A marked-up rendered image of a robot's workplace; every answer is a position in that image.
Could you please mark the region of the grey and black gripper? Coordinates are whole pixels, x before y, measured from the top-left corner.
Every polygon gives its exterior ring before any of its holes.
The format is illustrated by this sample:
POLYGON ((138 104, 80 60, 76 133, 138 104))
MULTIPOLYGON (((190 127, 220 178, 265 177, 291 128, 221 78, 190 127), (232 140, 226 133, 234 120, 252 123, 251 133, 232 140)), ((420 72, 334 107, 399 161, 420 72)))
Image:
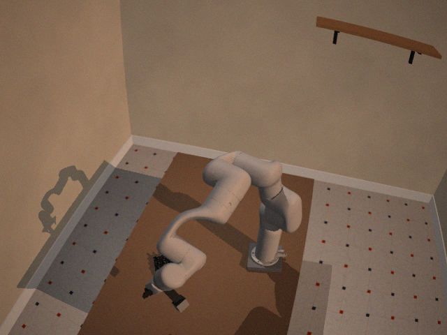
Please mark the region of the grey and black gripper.
MULTIPOLYGON (((153 278, 154 278, 154 276, 153 276, 153 278)), ((151 280, 150 281, 148 281, 146 284, 145 284, 145 287, 147 288, 145 288, 145 291, 146 292, 144 292, 143 294, 143 298, 145 299, 146 297, 148 297, 148 296, 151 296, 151 295, 157 295, 157 294, 159 294, 160 292, 163 292, 163 290, 160 290, 160 289, 158 289, 157 287, 156 287, 156 285, 154 284, 154 279, 153 278, 151 278, 151 280)))

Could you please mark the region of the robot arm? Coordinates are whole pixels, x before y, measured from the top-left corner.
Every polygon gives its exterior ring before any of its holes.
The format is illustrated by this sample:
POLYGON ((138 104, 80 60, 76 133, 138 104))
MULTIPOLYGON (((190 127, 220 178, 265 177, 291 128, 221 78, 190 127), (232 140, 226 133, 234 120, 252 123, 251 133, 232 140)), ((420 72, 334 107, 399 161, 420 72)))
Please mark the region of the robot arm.
POLYGON ((275 264, 279 257, 286 258, 284 250, 278 249, 281 231, 292 233, 299 228, 302 220, 302 200, 297 193, 283 186, 281 180, 276 182, 281 175, 282 166, 279 161, 263 161, 241 151, 232 151, 216 157, 206 165, 203 181, 214 188, 200 207, 177 215, 156 245, 157 251, 171 263, 165 264, 154 273, 154 284, 167 294, 180 313, 189 303, 174 289, 183 286, 201 269, 207 256, 176 234, 177 229, 190 220, 225 224, 250 185, 258 187, 261 199, 258 238, 251 258, 262 266, 275 264))

